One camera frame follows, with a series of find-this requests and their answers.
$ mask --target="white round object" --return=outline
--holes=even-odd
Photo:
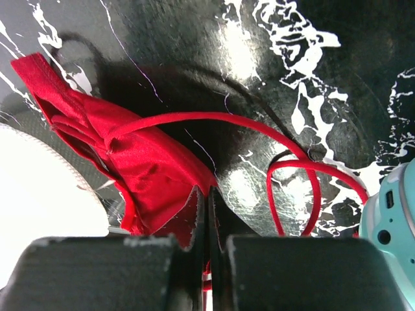
[[[25,248],[47,236],[106,236],[108,217],[86,180],[40,140],[0,124],[0,289]]]

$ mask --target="red string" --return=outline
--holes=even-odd
[[[311,211],[310,219],[305,226],[305,229],[302,235],[309,235],[311,231],[314,229],[318,217],[320,215],[321,209],[321,190],[320,190],[320,183],[317,179],[316,171],[323,172],[333,177],[338,178],[339,180],[348,184],[353,190],[357,192],[360,199],[362,200],[363,204],[366,203],[368,200],[368,195],[366,193],[366,189],[360,185],[353,177],[339,171],[335,167],[331,167],[329,165],[323,163],[317,163],[311,161],[307,154],[293,141],[291,141],[288,137],[277,132],[275,129],[261,123],[254,121],[252,119],[248,119],[246,117],[242,117],[240,115],[231,115],[228,113],[222,112],[176,112],[176,113],[166,113],[163,115],[155,115],[152,117],[147,117],[144,119],[140,119],[135,122],[131,122],[125,124],[124,126],[120,126],[116,128],[114,131],[110,132],[107,137],[104,138],[104,144],[107,149],[110,150],[111,142],[120,137],[122,135],[126,135],[128,133],[132,133],[137,130],[141,130],[143,128],[149,128],[151,126],[157,126],[160,124],[167,124],[179,121],[189,121],[189,120],[218,120],[218,121],[225,121],[232,124],[236,124],[239,126],[244,126],[256,131],[259,131],[271,138],[275,141],[283,144],[288,149],[292,151],[297,157],[298,160],[290,160],[290,161],[280,161],[273,163],[270,165],[268,172],[267,172],[267,192],[268,192],[268,200],[270,204],[270,210],[272,213],[272,217],[274,219],[274,223],[276,225],[276,229],[279,235],[284,235],[284,230],[282,224],[279,220],[278,212],[275,206],[274,197],[272,193],[272,184],[271,184],[271,177],[272,173],[282,167],[297,167],[297,168],[304,168],[309,176],[311,186],[313,189],[313,210]]]

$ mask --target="charging port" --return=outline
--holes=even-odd
[[[392,192],[392,190],[388,191],[386,193],[386,207],[388,207],[388,209],[393,208],[394,206],[394,193]]]

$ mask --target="red fabric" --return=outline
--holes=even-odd
[[[180,213],[197,185],[205,196],[216,181],[212,173],[184,146],[155,128],[160,124],[211,119],[257,130],[284,144],[297,157],[270,166],[267,192],[276,228],[284,235],[272,195],[271,177],[281,167],[302,167],[313,188],[313,210],[302,235],[309,235],[318,220],[321,191],[315,171],[346,182],[366,203],[365,189],[351,176],[334,167],[315,163],[289,138],[260,122],[218,112],[167,113],[142,119],[105,100],[73,91],[50,68],[42,55],[34,54],[12,62],[13,68],[34,95],[58,135],[81,156],[92,161],[123,193],[126,214],[122,227],[133,234],[152,234],[174,215],[194,223],[194,211]],[[178,222],[169,222],[163,232],[182,232]]]

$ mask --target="light blue plastic object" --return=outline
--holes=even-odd
[[[359,235],[382,251],[406,303],[415,310],[415,159],[396,167],[370,197]]]

